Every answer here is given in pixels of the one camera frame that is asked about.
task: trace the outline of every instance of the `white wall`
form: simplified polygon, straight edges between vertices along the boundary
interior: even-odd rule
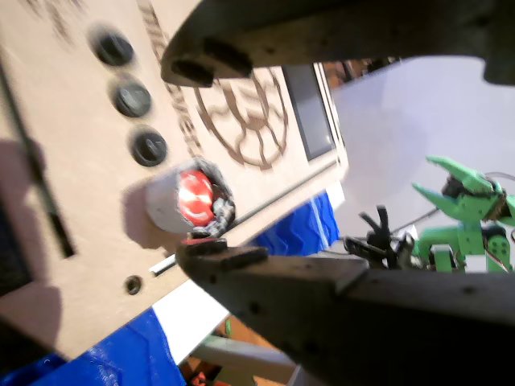
[[[447,174],[426,154],[515,175],[515,87],[487,84],[483,66],[470,58],[407,60],[333,93],[349,160],[347,202],[336,211],[342,234],[364,235],[369,228],[357,214],[373,214],[378,203],[391,228],[431,209],[410,184],[439,191]],[[515,194],[515,183],[501,184]],[[440,214],[417,229],[450,222]]]

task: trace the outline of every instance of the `engraved logo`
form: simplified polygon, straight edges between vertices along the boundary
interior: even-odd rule
[[[205,126],[241,165],[271,169],[284,154],[288,115],[271,70],[255,70],[248,80],[216,80],[195,95]]]

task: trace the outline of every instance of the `black knob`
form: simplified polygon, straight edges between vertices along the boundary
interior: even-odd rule
[[[130,43],[114,33],[100,37],[95,51],[98,59],[109,66],[123,66],[134,57],[134,50]]]
[[[167,157],[167,143],[159,134],[146,129],[132,143],[132,156],[142,166],[156,166]]]
[[[138,118],[150,111],[152,98],[143,85],[131,82],[118,86],[114,105],[126,117]]]

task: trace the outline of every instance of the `red button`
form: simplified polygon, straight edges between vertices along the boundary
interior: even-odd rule
[[[205,227],[214,220],[212,212],[212,184],[199,170],[184,171],[180,175],[179,209],[196,227]]]

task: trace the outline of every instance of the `plywood board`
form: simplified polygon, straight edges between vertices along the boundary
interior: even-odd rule
[[[224,82],[210,90],[166,87],[159,76],[156,39],[173,35],[195,3],[159,1],[155,12],[149,4],[0,3],[3,63],[76,250],[73,257],[62,255],[2,102],[0,194],[34,280],[0,298],[0,315],[68,357],[84,352],[187,279],[179,267],[157,278],[148,271],[183,237],[160,231],[146,216],[144,191],[153,176],[203,155],[221,168],[243,216],[338,159],[337,165],[227,234],[231,244],[240,244],[340,179],[347,168],[341,150],[306,160],[280,68],[257,70],[255,81]],[[161,37],[149,29],[155,28],[149,24],[152,19],[165,26]],[[90,42],[105,26],[119,30],[132,44],[136,56],[130,65],[110,68],[93,54]],[[145,117],[123,117],[113,107],[109,92],[127,77],[144,84],[153,98]],[[237,108],[229,106],[228,115],[229,89]],[[207,115],[202,116],[200,101]],[[233,119],[236,111],[242,112],[244,125],[252,126],[246,128],[241,154],[230,151],[243,133]],[[208,127],[209,119],[215,129]],[[161,165],[145,168],[131,158],[128,142],[138,125],[150,125],[166,140],[169,154]],[[215,131],[227,138],[227,146]],[[263,138],[264,159],[257,133]],[[123,285],[130,275],[143,280],[134,296]]]

